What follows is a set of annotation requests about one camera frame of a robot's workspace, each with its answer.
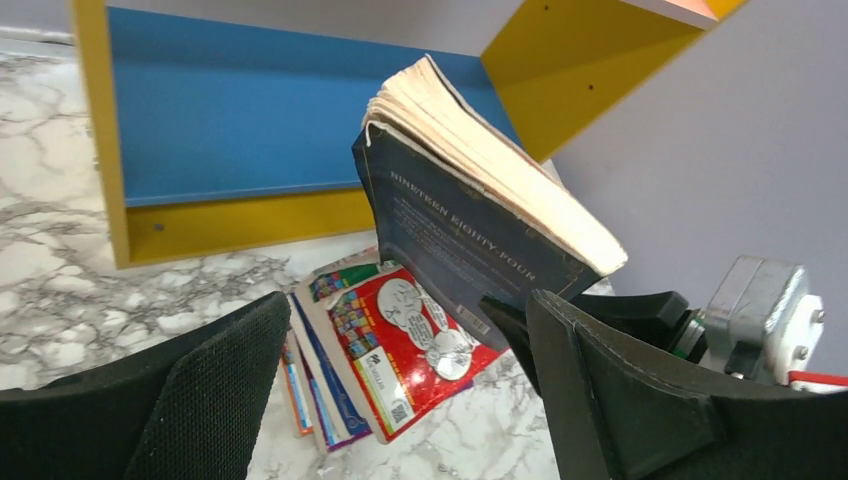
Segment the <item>book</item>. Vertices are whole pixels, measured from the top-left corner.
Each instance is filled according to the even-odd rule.
[[[306,359],[305,367],[309,372],[310,384],[314,384],[318,389],[318,392],[313,392],[313,395],[317,397],[316,402],[320,398],[323,403],[319,414],[326,416],[332,424],[333,439],[343,442],[370,433],[368,423],[359,415],[351,402],[347,390],[341,384],[300,305],[291,295],[289,302],[292,306],[289,322],[298,339],[303,358]]]
[[[469,388],[498,358],[499,352],[465,331],[408,270],[392,263],[336,265],[335,272],[319,269],[295,288],[293,330],[299,344],[311,342],[323,352],[316,356],[331,367],[352,410],[379,442],[391,442]],[[342,277],[335,275],[340,272],[350,286],[325,289],[328,279]],[[303,327],[294,327],[295,322]],[[316,376],[312,362],[305,363]],[[326,397],[315,383],[313,395]],[[326,399],[324,405],[332,407]]]
[[[615,237],[518,145],[489,125],[425,56],[386,80],[352,146],[396,261],[484,345],[503,335],[478,304],[523,310],[533,289],[565,299],[618,270]]]
[[[286,341],[283,344],[283,358],[280,360],[280,381],[285,383],[285,391],[288,393],[288,401],[292,407],[292,414],[297,425],[297,435],[305,436],[312,433],[312,419],[307,413],[306,396],[304,394],[304,376],[298,375],[297,360],[300,359],[300,349],[294,334],[289,330]]]
[[[312,273],[315,275],[322,275],[326,273],[332,273],[338,270],[341,267],[353,267],[357,265],[366,265],[369,263],[377,263],[380,258],[380,252],[377,249],[377,246],[368,247],[364,250],[360,250],[356,253],[352,253],[346,257],[342,257],[335,262],[328,263],[323,267],[315,269]]]
[[[371,433],[370,431],[360,431],[357,435],[350,435],[346,430],[338,431],[335,429],[328,412],[329,403],[321,395],[321,390],[318,388],[318,383],[315,381],[309,366],[302,358],[301,361],[304,384],[309,387],[306,389],[307,409],[309,416],[315,419],[313,431],[318,449],[324,453],[334,452],[368,436]]]

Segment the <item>dark blue book cover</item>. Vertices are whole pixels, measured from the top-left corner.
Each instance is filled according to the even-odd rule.
[[[341,380],[339,380],[339,377],[336,375],[336,371],[333,369],[333,365],[330,363],[327,353],[321,346],[321,342],[318,341],[318,336],[315,335],[315,330],[313,330],[312,325],[309,324],[309,318],[303,312],[300,304],[297,303],[294,296],[290,296],[289,299],[292,300],[294,307],[297,308],[297,311],[303,319],[306,336],[309,337],[309,343],[312,344],[312,348],[315,350],[315,354],[321,362],[321,373],[323,373],[324,378],[327,379],[327,385],[333,394],[332,400],[336,404],[336,407],[339,409],[339,413],[345,421],[347,431],[353,438],[358,438],[371,433],[371,429],[368,428],[368,423],[364,418],[359,416],[359,413],[357,413],[356,408],[354,408],[353,402],[351,402],[347,391],[345,391],[344,386],[342,386]]]
[[[484,345],[508,348],[480,310],[483,297],[523,311],[534,289],[568,300],[601,278],[403,133],[374,122],[366,129],[353,156],[381,259],[406,267]]]

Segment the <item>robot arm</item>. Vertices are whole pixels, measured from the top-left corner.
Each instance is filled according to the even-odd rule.
[[[704,309],[675,292],[482,307],[542,396],[563,479],[848,478],[848,391],[803,372],[823,325],[808,289],[801,266],[741,257]]]

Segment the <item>white marble surface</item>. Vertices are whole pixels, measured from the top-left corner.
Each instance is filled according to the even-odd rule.
[[[36,388],[212,321],[373,233],[116,271],[73,58],[0,53],[0,389]],[[555,479],[541,400],[505,355],[388,446],[323,456],[275,385],[248,478]]]

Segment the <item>blue shelf panel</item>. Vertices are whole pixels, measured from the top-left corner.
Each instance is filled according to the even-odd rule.
[[[109,21],[130,207],[358,187],[368,99],[425,53],[120,8]],[[517,141],[480,59],[430,53]]]

